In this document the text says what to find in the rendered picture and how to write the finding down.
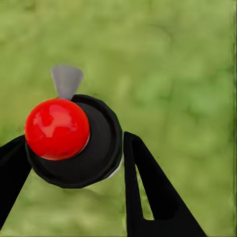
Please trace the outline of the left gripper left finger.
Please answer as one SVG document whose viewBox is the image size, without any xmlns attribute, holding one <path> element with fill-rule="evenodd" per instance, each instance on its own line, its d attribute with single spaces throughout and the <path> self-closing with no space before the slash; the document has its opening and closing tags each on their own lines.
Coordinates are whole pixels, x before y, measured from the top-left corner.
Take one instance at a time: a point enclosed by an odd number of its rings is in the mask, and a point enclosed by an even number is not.
<svg viewBox="0 0 237 237">
<path fill-rule="evenodd" d="M 25 135 L 0 147 L 0 230 L 32 169 Z"/>
</svg>

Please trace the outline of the insectifuge atomizer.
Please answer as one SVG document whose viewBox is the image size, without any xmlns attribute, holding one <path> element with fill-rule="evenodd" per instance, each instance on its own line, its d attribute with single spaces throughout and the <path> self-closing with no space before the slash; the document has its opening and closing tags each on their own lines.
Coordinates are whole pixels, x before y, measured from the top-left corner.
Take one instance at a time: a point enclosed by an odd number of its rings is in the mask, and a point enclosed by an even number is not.
<svg viewBox="0 0 237 237">
<path fill-rule="evenodd" d="M 61 188 L 82 189 L 121 167 L 123 134 L 116 113 L 102 100 L 75 94 L 82 70 L 56 65 L 51 75 L 58 98 L 38 104 L 25 123 L 25 148 L 34 172 Z"/>
</svg>

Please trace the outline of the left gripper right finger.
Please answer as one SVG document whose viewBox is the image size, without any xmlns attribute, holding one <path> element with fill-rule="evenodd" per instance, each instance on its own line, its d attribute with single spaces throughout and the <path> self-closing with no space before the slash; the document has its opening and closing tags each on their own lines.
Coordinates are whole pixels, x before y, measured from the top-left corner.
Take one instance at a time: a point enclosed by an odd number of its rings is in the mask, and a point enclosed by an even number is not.
<svg viewBox="0 0 237 237">
<path fill-rule="evenodd" d="M 207 237 L 143 140 L 124 132 L 127 237 Z M 137 165 L 154 221 L 143 217 Z"/>
</svg>

